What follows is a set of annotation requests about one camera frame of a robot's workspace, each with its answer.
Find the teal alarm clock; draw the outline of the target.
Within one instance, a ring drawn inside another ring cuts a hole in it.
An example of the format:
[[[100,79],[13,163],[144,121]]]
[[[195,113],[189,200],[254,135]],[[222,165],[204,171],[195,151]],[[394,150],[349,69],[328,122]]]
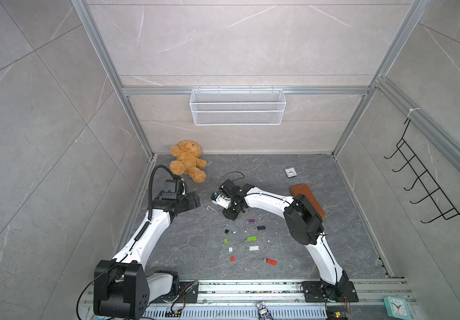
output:
[[[412,319],[407,301],[405,299],[399,297],[384,297],[383,302],[389,317],[404,320]]]

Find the brown leather wallet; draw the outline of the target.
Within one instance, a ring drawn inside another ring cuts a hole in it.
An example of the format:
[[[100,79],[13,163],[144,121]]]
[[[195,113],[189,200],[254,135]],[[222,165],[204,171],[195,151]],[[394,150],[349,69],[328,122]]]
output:
[[[322,206],[319,204],[318,200],[315,198],[308,184],[302,183],[293,185],[290,187],[290,193],[293,197],[298,196],[299,194],[305,196],[321,217],[326,216],[326,213],[324,212]]]

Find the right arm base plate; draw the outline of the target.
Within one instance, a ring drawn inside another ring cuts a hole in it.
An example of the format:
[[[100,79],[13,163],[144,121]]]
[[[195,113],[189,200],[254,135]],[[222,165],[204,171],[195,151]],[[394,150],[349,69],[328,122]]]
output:
[[[300,289],[307,303],[323,303],[334,301],[338,303],[359,301],[355,286],[351,281],[341,285],[330,285],[324,281],[303,281]]]

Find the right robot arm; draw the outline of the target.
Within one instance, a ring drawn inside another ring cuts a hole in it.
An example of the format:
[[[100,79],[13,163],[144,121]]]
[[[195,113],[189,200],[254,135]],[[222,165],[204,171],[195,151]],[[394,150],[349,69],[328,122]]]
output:
[[[306,196],[277,195],[250,184],[240,187],[228,179],[211,195],[211,201],[222,207],[223,215],[232,221],[249,208],[284,218],[290,236],[304,245],[312,256],[324,288],[342,294],[349,277],[331,252],[322,217]]]

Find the small purple toy figure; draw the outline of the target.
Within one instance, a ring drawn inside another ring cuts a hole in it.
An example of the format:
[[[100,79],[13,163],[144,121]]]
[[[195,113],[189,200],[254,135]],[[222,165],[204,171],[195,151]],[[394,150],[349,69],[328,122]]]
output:
[[[274,320],[272,313],[267,309],[267,306],[264,302],[256,304],[259,320]]]

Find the red usb drive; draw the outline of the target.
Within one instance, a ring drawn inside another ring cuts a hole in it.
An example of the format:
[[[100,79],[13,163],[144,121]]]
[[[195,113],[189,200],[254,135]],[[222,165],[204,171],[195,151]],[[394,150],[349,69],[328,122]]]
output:
[[[270,265],[277,265],[277,261],[275,261],[274,259],[266,258],[264,261]]]

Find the brown teddy bear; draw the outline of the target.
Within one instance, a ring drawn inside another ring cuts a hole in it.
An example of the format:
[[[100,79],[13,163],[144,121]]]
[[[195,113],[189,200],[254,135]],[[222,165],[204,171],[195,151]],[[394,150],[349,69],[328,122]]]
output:
[[[207,161],[201,158],[202,150],[195,141],[180,141],[171,147],[172,156],[175,160],[169,165],[170,170],[175,175],[186,174],[195,183],[204,183],[207,175],[201,168],[207,165]]]

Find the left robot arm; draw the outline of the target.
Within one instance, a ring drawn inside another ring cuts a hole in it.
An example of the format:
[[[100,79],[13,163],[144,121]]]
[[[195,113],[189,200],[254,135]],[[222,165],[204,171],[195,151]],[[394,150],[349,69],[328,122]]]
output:
[[[93,279],[93,313],[107,319],[140,319],[157,299],[175,303],[181,297],[179,276],[174,271],[146,275],[149,256],[161,235],[180,213],[200,206],[195,192],[184,180],[164,165],[170,175],[156,197],[148,197],[145,218],[125,246],[110,260],[101,260]]]

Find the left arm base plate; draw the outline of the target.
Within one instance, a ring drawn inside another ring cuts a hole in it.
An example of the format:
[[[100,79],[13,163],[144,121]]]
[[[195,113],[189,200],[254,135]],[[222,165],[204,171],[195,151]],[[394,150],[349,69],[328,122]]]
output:
[[[196,303],[199,295],[199,284],[198,280],[181,281],[176,295],[161,296],[153,300],[152,303],[177,303],[178,301]]]

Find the small square pink-white packet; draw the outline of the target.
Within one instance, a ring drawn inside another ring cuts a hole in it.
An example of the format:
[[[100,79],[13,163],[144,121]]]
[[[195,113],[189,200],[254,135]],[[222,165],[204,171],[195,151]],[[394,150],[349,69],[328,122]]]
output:
[[[293,178],[298,175],[294,167],[289,167],[285,169],[285,174],[288,178]]]

